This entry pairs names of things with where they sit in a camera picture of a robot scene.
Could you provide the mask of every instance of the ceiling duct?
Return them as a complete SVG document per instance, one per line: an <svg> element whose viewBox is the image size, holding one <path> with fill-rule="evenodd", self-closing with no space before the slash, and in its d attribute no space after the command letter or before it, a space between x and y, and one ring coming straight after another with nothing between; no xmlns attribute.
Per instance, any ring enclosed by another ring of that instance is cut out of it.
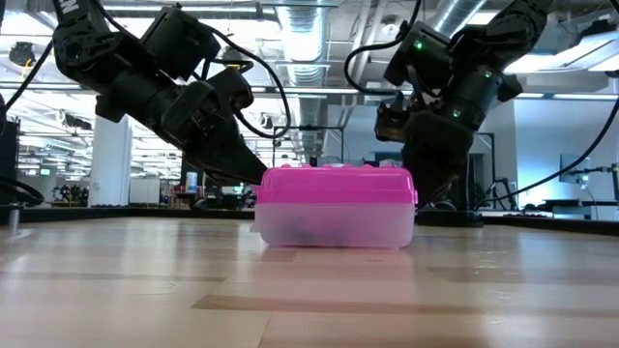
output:
<svg viewBox="0 0 619 348"><path fill-rule="evenodd" d="M441 34L451 37L462 28L486 3L486 0L441 0L430 25Z"/></svg>
<svg viewBox="0 0 619 348"><path fill-rule="evenodd" d="M324 8L295 6L278 8L278 17L283 30L283 53L286 61L298 64L288 65L288 76L292 86L322 86L324 67L319 66L325 46ZM300 125L326 125L326 102L321 99L300 99ZM301 134L306 159L319 157L324 141L324 131L307 131Z"/></svg>

